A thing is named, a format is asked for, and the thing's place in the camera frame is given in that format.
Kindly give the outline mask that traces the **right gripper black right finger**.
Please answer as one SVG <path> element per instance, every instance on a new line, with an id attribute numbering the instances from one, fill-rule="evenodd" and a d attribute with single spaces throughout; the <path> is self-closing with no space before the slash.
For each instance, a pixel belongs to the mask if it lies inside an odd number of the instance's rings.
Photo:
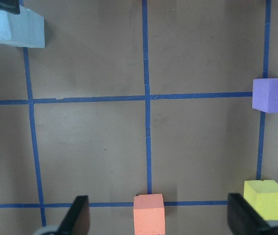
<path id="1" fill-rule="evenodd" d="M 239 193 L 228 194 L 227 224 L 233 235 L 273 235 L 271 226 Z"/>

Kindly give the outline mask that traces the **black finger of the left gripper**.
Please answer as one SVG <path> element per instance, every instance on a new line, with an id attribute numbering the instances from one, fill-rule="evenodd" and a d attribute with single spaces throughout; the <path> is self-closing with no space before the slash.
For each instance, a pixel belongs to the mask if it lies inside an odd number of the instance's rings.
<path id="1" fill-rule="evenodd" d="M 0 10 L 20 14 L 19 0 L 0 0 Z"/>

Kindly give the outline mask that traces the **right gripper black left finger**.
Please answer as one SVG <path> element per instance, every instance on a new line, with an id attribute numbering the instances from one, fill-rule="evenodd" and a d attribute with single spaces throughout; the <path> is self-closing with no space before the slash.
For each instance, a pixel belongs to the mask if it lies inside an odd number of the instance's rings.
<path id="1" fill-rule="evenodd" d="M 77 196 L 58 228 L 59 235 L 87 235 L 90 230 L 90 208 L 87 195 Z"/>

